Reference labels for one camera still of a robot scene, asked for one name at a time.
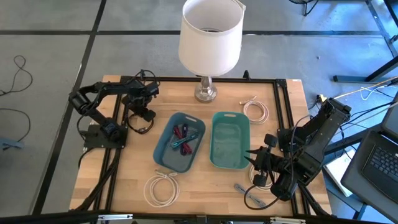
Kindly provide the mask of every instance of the wooden table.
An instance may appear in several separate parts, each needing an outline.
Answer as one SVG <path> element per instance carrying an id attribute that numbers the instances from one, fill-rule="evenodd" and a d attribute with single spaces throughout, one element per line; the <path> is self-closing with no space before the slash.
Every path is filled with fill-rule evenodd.
<path id="1" fill-rule="evenodd" d="M 103 81 L 118 82 L 120 78 L 116 75 L 106 75 Z M 251 125 L 251 149 L 257 149 L 264 145 L 265 134 L 269 133 L 276 136 L 279 125 L 272 85 L 263 83 L 217 83 L 218 96 L 214 102 L 209 104 L 199 103 L 194 98 L 195 85 L 197 85 L 195 82 L 161 83 L 160 94 L 148 106 L 149 109 L 157 113 L 154 127 L 144 135 L 129 131 L 126 147 L 121 153 L 111 210 L 126 213 L 291 215 L 290 202 L 280 200 L 267 210 L 254 211 L 246 208 L 243 204 L 243 195 L 237 193 L 233 186 L 235 183 L 239 183 L 245 188 L 252 185 L 248 177 L 249 166 L 243 170 L 219 169 L 209 160 L 213 115 L 218 111 L 242 112 L 243 106 L 239 105 L 239 101 L 248 100 L 254 95 L 257 95 L 257 100 L 268 107 L 270 115 L 264 124 Z M 296 122 L 308 114 L 303 86 L 300 80 L 287 80 L 287 86 L 292 114 Z M 116 96 L 107 96 L 98 109 L 105 116 L 112 117 L 115 99 Z M 287 121 L 284 107 L 282 109 L 285 116 L 284 120 Z M 178 111 L 202 119 L 206 124 L 206 133 L 192 168 L 188 172 L 176 176 L 181 189 L 178 200 L 169 207 L 153 208 L 144 200 L 143 187 L 147 179 L 155 174 L 156 169 L 169 172 L 169 170 L 154 162 L 152 154 L 167 121 Z M 250 107 L 248 116 L 257 117 L 260 113 L 260 110 L 253 106 Z M 131 124 L 135 127 L 147 126 L 141 118 L 132 119 Z M 279 148 L 273 149 L 272 152 L 281 154 Z M 83 159 L 70 208 L 79 206 L 93 190 L 100 176 L 103 155 L 103 149 L 96 149 Z M 108 187 L 106 186 L 104 189 L 100 208 L 104 208 Z M 331 213 L 322 173 L 313 180 L 308 189 L 323 209 Z M 155 195 L 159 199 L 167 199 L 171 191 L 170 184 L 163 180 L 157 185 Z M 275 199 L 275 196 L 270 192 L 253 189 L 251 193 L 263 199 L 266 204 Z M 303 213 L 301 196 L 299 191 L 296 191 L 296 193 L 298 211 Z"/>

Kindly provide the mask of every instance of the lamp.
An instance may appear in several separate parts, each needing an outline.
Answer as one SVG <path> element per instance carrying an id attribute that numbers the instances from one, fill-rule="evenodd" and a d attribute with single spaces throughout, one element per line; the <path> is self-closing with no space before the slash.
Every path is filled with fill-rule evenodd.
<path id="1" fill-rule="evenodd" d="M 239 60 L 245 9 L 238 0 L 188 0 L 182 8 L 178 56 L 201 76 L 195 97 L 203 103 L 217 95 L 211 78 L 229 72 Z"/>

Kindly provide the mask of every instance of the concrete floor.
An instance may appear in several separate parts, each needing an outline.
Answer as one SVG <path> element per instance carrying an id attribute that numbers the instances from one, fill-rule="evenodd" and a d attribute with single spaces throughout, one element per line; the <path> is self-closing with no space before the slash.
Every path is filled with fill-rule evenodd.
<path id="1" fill-rule="evenodd" d="M 178 30 L 184 0 L 114 0 L 108 1 L 100 30 Z M 377 25 L 363 2 L 320 1 L 314 11 L 302 17 L 302 7 L 285 1 L 245 0 L 245 30 L 370 30 Z M 373 1 L 379 17 L 390 35 L 398 33 L 382 1 Z M 86 29 L 90 30 L 100 0 L 66 2 L 41 0 L 0 1 L 0 29 Z M 32 120 L 23 150 L 0 153 L 0 217 L 29 213 L 55 132 L 65 109 L 87 44 L 87 36 L 5 36 L 0 35 L 0 90 L 8 90 L 16 71 L 15 55 L 27 59 L 26 69 L 34 76 L 32 86 L 21 93 L 0 97 L 0 107 L 20 109 Z M 177 56 L 178 36 L 97 36 L 82 85 L 102 79 L 105 74 L 131 75 L 141 68 L 160 76 L 192 76 Z M 225 77 L 241 77 L 249 70 L 255 78 L 299 78 L 303 80 L 307 103 L 323 93 L 336 96 L 360 88 L 360 84 L 334 83 L 333 75 L 368 75 L 392 55 L 381 36 L 244 36 L 241 58 Z M 394 70 L 388 76 L 397 75 Z M 17 87 L 26 80 L 21 75 Z M 391 88 L 384 92 L 395 95 Z M 342 99 L 353 112 L 365 110 L 391 100 L 374 94 L 363 101 L 359 94 Z M 47 196 L 44 212 L 68 209 L 77 175 L 77 161 L 82 140 L 76 132 L 73 114 L 65 144 Z M 382 114 L 372 121 L 380 122 Z M 84 119 L 81 126 L 88 124 Z M 19 114 L 0 111 L 0 136 L 17 138 L 26 122 Z M 353 127 L 350 135 L 361 131 Z M 351 218 L 353 210 L 329 195 L 335 215 Z M 388 221 L 377 211 L 367 209 L 365 220 Z"/>

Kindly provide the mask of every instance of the blue tray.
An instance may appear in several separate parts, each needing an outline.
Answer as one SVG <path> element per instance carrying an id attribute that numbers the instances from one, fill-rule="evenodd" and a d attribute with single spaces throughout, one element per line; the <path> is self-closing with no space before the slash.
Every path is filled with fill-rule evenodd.
<path id="1" fill-rule="evenodd" d="M 199 132 L 199 137 L 196 139 L 187 142 L 187 144 L 192 149 L 192 154 L 190 155 L 181 155 L 180 147 L 176 149 L 171 148 L 171 143 L 178 140 L 178 138 L 173 133 L 173 127 L 178 125 L 180 128 L 183 124 L 188 124 L 188 134 L 193 134 L 195 132 Z M 203 135 L 205 134 L 206 126 L 204 122 L 198 118 L 194 118 L 193 116 L 187 115 L 185 113 L 175 113 L 170 118 L 167 123 L 163 134 L 161 135 L 159 142 L 156 145 L 154 151 L 154 160 L 157 164 L 174 170 L 176 172 L 186 172 L 188 171 L 193 163 L 193 160 L 199 150 L 200 143 Z"/>
<path id="2" fill-rule="evenodd" d="M 250 121 L 236 112 L 218 112 L 213 116 L 210 161 L 214 166 L 226 169 L 243 169 L 250 157 Z"/>

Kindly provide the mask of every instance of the lamp base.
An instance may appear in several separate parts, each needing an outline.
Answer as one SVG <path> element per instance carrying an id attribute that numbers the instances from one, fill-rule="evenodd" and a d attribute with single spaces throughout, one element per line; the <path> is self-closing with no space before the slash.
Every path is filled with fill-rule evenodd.
<path id="1" fill-rule="evenodd" d="M 202 77 L 200 84 L 195 88 L 195 98 L 201 103 L 212 102 L 217 95 L 217 88 L 211 81 L 211 77 Z"/>

